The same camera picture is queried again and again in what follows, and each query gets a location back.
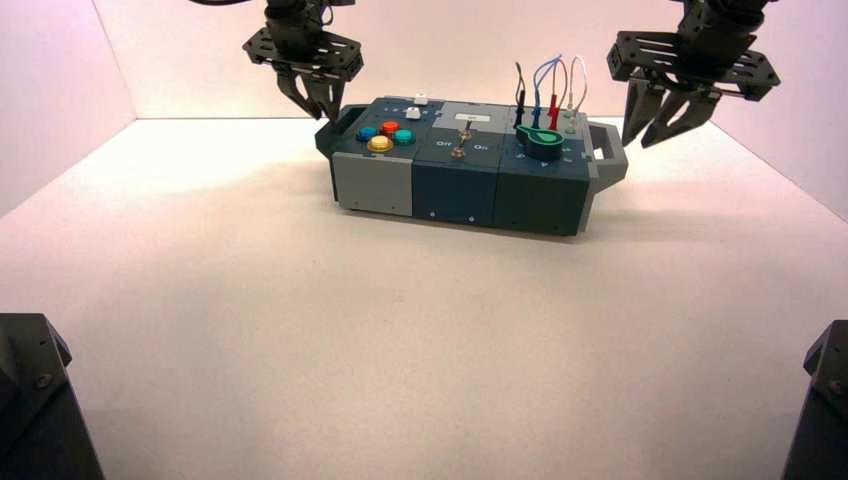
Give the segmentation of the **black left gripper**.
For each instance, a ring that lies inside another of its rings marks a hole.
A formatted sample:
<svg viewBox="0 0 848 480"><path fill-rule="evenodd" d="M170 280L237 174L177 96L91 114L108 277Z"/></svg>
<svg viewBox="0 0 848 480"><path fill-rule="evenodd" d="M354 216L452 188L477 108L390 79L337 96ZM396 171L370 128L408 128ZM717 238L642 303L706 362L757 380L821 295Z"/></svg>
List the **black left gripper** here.
<svg viewBox="0 0 848 480"><path fill-rule="evenodd" d="M280 92L308 116L331 123L339 118L345 82L363 67L361 44L330 32L330 9L267 9L265 25L244 44L254 64L287 67L277 72ZM311 97L300 80L311 80Z"/></svg>

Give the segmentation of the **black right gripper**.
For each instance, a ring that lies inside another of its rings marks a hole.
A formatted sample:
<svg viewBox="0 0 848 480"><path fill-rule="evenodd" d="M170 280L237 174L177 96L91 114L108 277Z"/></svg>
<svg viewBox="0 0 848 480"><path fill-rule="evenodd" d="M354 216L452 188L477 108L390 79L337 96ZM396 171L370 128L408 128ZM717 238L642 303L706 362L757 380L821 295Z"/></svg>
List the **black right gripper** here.
<svg viewBox="0 0 848 480"><path fill-rule="evenodd" d="M648 126L641 145L649 148L700 127L713 115L718 97L671 92L663 100L660 84L749 101L761 100L780 85L767 56L751 49L764 19L762 13L686 13L675 32L620 31L607 64L614 80L629 80L623 145Z"/></svg>

